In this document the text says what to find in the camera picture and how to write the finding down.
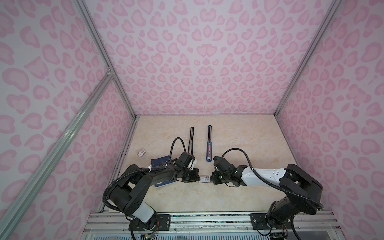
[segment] blue torque wrench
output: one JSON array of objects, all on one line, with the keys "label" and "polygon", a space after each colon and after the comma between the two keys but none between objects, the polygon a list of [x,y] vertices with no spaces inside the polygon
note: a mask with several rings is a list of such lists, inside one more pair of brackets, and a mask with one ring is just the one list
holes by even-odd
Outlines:
[{"label": "blue torque wrench", "polygon": [[212,126],[208,125],[207,162],[212,161]]}]

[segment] white robot base segment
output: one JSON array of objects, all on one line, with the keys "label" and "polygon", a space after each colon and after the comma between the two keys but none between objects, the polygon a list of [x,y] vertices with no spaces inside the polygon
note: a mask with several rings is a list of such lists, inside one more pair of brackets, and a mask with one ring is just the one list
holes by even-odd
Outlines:
[{"label": "white robot base segment", "polygon": [[[235,167],[230,164],[224,155],[232,150],[242,151],[249,166]],[[151,169],[140,168],[133,164],[126,169],[121,177],[106,188],[103,202],[111,209],[120,211],[126,216],[137,218],[136,224],[140,225],[142,230],[152,230],[156,225],[158,230],[167,230],[166,227],[159,229],[161,214],[158,215],[154,209],[143,202],[143,199],[151,185],[162,181],[180,178],[181,182],[186,183],[199,181],[199,170],[193,168],[194,165],[195,157],[186,151],[178,159],[170,159],[162,166]],[[285,192],[286,196],[273,202],[265,215],[265,221],[271,228],[281,227],[284,221],[299,212],[314,215],[317,209],[323,208],[319,202],[323,190],[322,185],[294,164],[288,164],[286,168],[281,169],[254,169],[243,150],[232,148],[226,151],[223,156],[214,157],[214,168],[211,181],[215,185],[232,184],[232,187],[265,185]],[[131,188],[129,183],[135,184],[135,186]]]}]

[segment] pink patterned wall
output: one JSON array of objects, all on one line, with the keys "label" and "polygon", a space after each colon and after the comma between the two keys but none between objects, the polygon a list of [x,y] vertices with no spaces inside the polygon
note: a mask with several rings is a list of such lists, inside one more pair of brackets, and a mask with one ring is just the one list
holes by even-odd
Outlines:
[{"label": "pink patterned wall", "polygon": [[0,218],[105,75],[71,0],[0,3]]},{"label": "pink patterned wall", "polygon": [[273,113],[331,0],[86,0],[137,114]]},{"label": "pink patterned wall", "polygon": [[111,83],[9,240],[75,240],[95,212],[130,125]]},{"label": "pink patterned wall", "polygon": [[383,12],[345,2],[278,119],[348,240],[384,235]]}]

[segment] black mounting plate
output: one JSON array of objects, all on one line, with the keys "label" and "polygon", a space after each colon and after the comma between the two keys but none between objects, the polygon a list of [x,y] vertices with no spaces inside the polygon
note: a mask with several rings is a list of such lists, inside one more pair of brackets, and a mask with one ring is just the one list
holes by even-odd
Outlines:
[{"label": "black mounting plate", "polygon": [[[253,230],[270,230],[269,225],[266,223],[265,215],[266,214],[250,214]],[[284,224],[287,229],[292,229],[291,224],[287,220],[284,221]],[[285,229],[285,226],[279,226],[277,229]]]},{"label": "black mounting plate", "polygon": [[[169,225],[170,225],[169,214],[158,214],[156,217],[156,221],[159,222],[158,231],[169,231]],[[131,224],[129,225],[129,230],[131,230],[131,227],[134,231],[148,231],[145,229],[145,226],[138,218],[131,220]]]}]

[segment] marble pattern surface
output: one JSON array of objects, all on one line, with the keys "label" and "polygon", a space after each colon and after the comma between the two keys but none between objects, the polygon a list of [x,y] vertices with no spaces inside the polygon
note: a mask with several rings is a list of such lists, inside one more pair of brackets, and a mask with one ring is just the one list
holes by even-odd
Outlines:
[{"label": "marble pattern surface", "polygon": [[[200,169],[199,175],[211,175],[213,161],[205,160],[208,125],[212,125],[212,156],[238,147],[248,154],[253,167],[273,169],[295,163],[273,115],[142,116],[121,173],[131,164],[147,167],[151,159],[169,155],[176,137],[181,137],[187,148],[189,130],[193,126],[195,167]],[[137,152],[143,148],[147,154],[140,158]],[[182,145],[177,141],[172,158],[177,158],[182,151]],[[241,152],[231,151],[225,156],[236,167],[247,165]],[[284,193],[265,186],[232,188],[212,182],[175,182],[160,188],[151,186],[144,201],[158,212],[266,211],[273,201],[284,196]]]}]

